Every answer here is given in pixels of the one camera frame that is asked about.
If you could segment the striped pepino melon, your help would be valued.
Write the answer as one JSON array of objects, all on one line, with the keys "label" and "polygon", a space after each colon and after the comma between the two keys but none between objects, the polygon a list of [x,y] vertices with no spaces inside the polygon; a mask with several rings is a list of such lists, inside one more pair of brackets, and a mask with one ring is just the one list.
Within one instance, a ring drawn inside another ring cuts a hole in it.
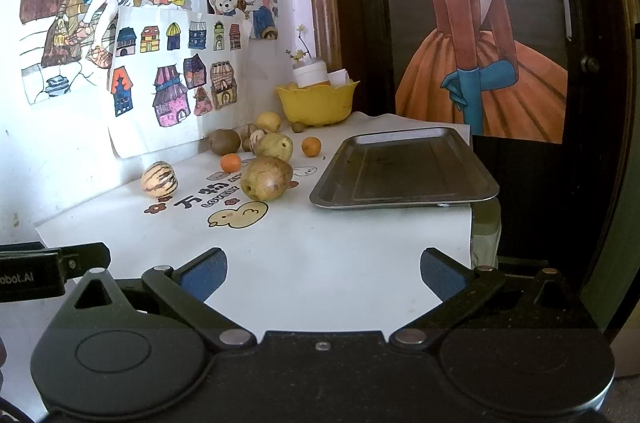
[{"label": "striped pepino melon", "polygon": [[259,141],[262,140],[262,138],[264,138],[265,135],[266,135],[266,132],[260,128],[256,128],[250,134],[250,151],[254,152],[256,150]]},{"label": "striped pepino melon", "polygon": [[141,188],[146,195],[161,198],[178,189],[178,179],[170,164],[157,161],[143,172]]}]

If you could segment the small orange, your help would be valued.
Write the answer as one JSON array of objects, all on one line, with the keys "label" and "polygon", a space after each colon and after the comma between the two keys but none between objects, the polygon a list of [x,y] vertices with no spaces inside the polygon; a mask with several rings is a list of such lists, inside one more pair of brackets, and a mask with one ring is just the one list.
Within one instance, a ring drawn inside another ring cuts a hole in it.
[{"label": "small orange", "polygon": [[220,169],[227,174],[233,174],[234,172],[239,172],[242,167],[242,160],[236,153],[228,153],[224,154],[220,158]]},{"label": "small orange", "polygon": [[307,137],[302,141],[300,147],[306,157],[316,157],[322,150],[322,143],[317,137]]}]

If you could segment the large yellow-brown pear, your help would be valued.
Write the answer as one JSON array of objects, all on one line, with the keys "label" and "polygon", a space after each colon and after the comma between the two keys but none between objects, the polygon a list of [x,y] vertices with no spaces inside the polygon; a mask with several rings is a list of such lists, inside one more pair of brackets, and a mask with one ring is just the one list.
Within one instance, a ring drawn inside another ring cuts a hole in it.
[{"label": "large yellow-brown pear", "polygon": [[242,170],[241,189],[253,201],[268,202],[288,190],[293,167],[279,157],[258,156]]}]

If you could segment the brown kiwi-like fruit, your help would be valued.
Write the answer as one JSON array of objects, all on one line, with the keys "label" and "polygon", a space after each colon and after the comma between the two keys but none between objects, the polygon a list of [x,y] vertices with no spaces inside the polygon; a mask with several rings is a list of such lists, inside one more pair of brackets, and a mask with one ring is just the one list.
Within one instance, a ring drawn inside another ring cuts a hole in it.
[{"label": "brown kiwi-like fruit", "polygon": [[233,129],[216,129],[208,137],[209,150],[218,156],[236,153],[241,146],[241,137]]}]

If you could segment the yellow-green pear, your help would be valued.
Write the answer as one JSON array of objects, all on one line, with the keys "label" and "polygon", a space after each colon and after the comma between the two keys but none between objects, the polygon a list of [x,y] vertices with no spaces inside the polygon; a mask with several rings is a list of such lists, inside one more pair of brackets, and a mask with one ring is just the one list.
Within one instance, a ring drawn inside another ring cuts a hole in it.
[{"label": "yellow-green pear", "polygon": [[277,132],[270,132],[257,141],[254,153],[256,156],[272,156],[288,162],[293,155],[293,140]]}]

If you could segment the tan striped round fruit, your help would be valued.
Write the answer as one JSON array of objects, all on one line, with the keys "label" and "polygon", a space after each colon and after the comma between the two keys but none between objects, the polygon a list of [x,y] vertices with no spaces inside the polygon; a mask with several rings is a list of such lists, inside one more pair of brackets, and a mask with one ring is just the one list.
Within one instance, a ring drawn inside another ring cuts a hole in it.
[{"label": "tan striped round fruit", "polygon": [[252,135],[256,129],[257,126],[255,124],[248,123],[235,128],[235,131],[239,135],[241,140],[244,141],[245,139],[250,138],[250,135]]}]

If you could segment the white printed table cover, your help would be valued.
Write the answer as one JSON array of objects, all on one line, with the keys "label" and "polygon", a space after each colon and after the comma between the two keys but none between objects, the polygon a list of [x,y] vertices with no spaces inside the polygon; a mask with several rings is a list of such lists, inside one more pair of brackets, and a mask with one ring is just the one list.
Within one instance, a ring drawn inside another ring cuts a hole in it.
[{"label": "white printed table cover", "polygon": [[465,266],[496,258],[495,239],[476,237],[467,205],[329,210],[309,195],[341,142],[369,132],[416,128],[415,120],[356,113],[320,128],[321,154],[295,154],[294,186],[266,209],[252,209],[238,175],[223,176],[203,153],[180,162],[179,187],[156,206],[137,183],[46,221],[48,247],[101,242],[110,273],[137,278],[156,265],[178,267],[219,247],[224,283],[208,303],[256,335],[268,331],[390,334],[436,307],[420,257],[436,247]]}]

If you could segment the dark metal baking tray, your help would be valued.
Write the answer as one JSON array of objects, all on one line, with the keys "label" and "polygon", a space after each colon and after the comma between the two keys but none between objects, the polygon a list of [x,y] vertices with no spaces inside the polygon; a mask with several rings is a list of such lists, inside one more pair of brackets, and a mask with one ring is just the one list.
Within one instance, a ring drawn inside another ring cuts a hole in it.
[{"label": "dark metal baking tray", "polygon": [[345,139],[309,200],[327,209],[490,201],[497,181],[454,128],[372,132]]}]

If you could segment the yellow lemon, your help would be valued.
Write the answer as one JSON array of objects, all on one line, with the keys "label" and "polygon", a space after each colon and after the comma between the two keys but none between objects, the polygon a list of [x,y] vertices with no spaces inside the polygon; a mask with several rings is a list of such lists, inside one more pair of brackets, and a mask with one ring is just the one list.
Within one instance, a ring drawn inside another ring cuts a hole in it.
[{"label": "yellow lemon", "polygon": [[255,120],[255,125],[265,132],[279,132],[282,120],[276,112],[266,111],[259,114]]}]

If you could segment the colourful houses drawing sheet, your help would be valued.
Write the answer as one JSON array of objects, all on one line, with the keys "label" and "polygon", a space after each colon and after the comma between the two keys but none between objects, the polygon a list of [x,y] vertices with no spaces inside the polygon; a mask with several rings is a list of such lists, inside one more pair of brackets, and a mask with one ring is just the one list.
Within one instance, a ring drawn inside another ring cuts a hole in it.
[{"label": "colourful houses drawing sheet", "polygon": [[121,8],[108,83],[116,154],[158,152],[245,123],[249,45],[242,14]]}]

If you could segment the yellow plastic bowl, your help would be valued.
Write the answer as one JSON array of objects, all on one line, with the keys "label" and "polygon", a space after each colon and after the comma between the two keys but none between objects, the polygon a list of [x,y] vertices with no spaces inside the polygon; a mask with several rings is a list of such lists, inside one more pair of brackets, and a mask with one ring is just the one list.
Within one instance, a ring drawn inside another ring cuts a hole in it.
[{"label": "yellow plastic bowl", "polygon": [[299,88],[293,83],[277,86],[284,115],[290,123],[326,126],[343,122],[352,113],[352,100],[358,82],[332,87],[318,84]]}]

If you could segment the white paper cup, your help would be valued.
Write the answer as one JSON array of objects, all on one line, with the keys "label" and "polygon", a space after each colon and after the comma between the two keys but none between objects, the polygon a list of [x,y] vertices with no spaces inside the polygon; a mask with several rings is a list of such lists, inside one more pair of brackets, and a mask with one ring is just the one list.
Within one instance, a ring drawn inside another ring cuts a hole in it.
[{"label": "white paper cup", "polygon": [[328,74],[328,79],[330,85],[335,88],[346,86],[350,82],[348,72],[344,68],[341,68],[341,70],[330,72]]}]

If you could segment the yellow flower twig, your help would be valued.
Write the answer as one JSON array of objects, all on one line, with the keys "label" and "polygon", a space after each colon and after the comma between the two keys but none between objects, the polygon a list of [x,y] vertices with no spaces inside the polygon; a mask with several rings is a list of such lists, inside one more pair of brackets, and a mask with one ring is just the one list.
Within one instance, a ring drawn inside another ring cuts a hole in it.
[{"label": "yellow flower twig", "polygon": [[296,48],[285,50],[285,53],[288,55],[295,66],[305,65],[312,60],[312,54],[306,42],[307,32],[308,28],[306,27],[306,25],[299,24],[299,26],[296,27]]}]

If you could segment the woman in orange dress poster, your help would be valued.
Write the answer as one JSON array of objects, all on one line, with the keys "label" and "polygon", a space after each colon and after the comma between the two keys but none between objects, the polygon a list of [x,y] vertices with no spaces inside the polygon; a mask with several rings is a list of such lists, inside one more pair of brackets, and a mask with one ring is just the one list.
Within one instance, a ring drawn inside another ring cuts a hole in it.
[{"label": "woman in orange dress poster", "polygon": [[563,0],[388,0],[395,109],[475,135],[558,143]]}]

